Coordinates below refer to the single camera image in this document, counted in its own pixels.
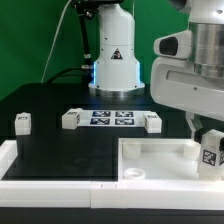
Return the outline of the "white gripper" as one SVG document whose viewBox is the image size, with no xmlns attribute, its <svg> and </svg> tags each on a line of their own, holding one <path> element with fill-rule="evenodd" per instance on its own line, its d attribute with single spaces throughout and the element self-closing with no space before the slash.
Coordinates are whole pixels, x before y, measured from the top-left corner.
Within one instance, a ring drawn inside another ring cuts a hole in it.
<svg viewBox="0 0 224 224">
<path fill-rule="evenodd" d="M 200 142 L 204 129 L 199 115 L 224 121 L 224 80 L 195 72 L 188 60 L 192 39 L 185 30 L 154 42 L 150 92 L 156 103 L 185 111 L 191 139 Z"/>
</svg>

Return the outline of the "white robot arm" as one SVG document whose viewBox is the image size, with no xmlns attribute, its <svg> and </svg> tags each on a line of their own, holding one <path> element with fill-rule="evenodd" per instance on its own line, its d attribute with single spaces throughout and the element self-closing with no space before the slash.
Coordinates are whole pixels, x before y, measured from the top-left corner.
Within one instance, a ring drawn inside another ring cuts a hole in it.
<svg viewBox="0 0 224 224">
<path fill-rule="evenodd" d="M 135 21 L 124 0 L 72 0 L 79 16 L 99 16 L 100 55 L 89 90 L 105 96 L 140 91 L 134 55 Z M 150 93 L 162 105 L 180 109 L 193 131 L 199 115 L 224 121 L 224 0 L 168 0 L 189 15 L 188 28 L 155 40 Z"/>
</svg>

